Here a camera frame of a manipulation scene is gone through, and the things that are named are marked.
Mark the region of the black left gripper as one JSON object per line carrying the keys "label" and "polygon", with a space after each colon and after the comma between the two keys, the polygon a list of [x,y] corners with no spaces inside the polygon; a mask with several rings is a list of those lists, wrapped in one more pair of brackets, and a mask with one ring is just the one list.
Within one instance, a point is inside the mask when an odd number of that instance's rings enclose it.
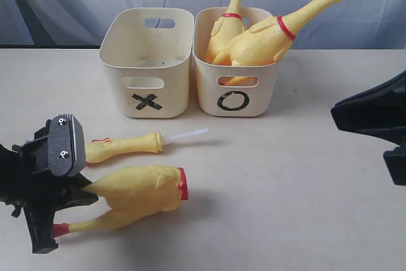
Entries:
{"label": "black left gripper", "polygon": [[17,217],[23,206],[33,254],[48,254],[58,249],[53,233],[55,207],[51,204],[28,204],[51,201],[62,193],[70,180],[68,207],[90,206],[98,196],[85,190],[92,181],[82,174],[53,176],[48,168],[48,133],[51,120],[34,133],[34,138],[9,150],[1,146],[1,201],[13,205]]}

